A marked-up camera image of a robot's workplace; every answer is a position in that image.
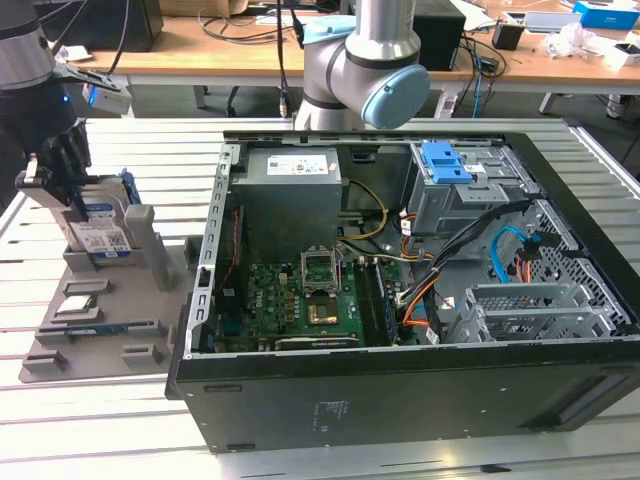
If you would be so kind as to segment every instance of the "black box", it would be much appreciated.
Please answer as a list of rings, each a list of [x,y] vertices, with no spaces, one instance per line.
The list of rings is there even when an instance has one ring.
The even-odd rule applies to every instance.
[[[420,37],[420,64],[450,71],[456,61],[465,16],[449,0],[418,0],[413,30]]]
[[[498,50],[515,50],[523,31],[524,25],[498,22],[491,43]]]
[[[50,41],[56,40],[82,4],[72,0],[73,6],[43,25]],[[42,17],[60,8],[63,3],[36,4],[36,13]],[[124,0],[92,0],[66,35],[63,44],[83,45],[87,50],[116,50],[120,43],[124,24],[126,2]],[[126,52],[148,52],[162,31],[163,21],[158,0],[131,0],[131,12]]]

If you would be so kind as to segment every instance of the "barcode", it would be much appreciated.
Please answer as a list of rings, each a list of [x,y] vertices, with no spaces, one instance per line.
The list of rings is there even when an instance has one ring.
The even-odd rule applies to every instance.
[[[121,233],[108,233],[106,237],[109,245],[111,245],[112,247],[123,247],[126,245],[124,235],[122,235]]]

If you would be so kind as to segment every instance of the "yellow wire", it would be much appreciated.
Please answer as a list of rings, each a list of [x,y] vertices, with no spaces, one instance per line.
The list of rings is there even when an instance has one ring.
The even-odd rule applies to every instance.
[[[350,179],[349,181],[355,183],[356,185],[360,185],[364,191],[366,191],[373,197],[376,202],[378,202],[378,205],[380,205],[380,209],[382,210],[382,221],[380,222],[380,225],[378,225],[378,228],[376,228],[372,232],[361,233],[359,235],[345,235],[343,237],[338,237],[338,240],[366,240],[367,238],[371,238],[384,230],[384,227],[387,225],[388,219],[387,208],[384,206],[384,203],[382,203],[380,197],[360,180]]]

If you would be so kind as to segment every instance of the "blue box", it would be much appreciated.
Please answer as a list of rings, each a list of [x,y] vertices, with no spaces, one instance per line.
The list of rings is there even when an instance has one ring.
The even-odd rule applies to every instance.
[[[576,2],[573,11],[582,14],[580,23],[585,28],[631,30],[640,16],[635,8],[598,2]]]

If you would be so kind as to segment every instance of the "power supply label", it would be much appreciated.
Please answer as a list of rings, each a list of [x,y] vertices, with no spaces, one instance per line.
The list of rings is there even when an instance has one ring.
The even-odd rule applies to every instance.
[[[271,155],[267,175],[327,175],[326,155]]]

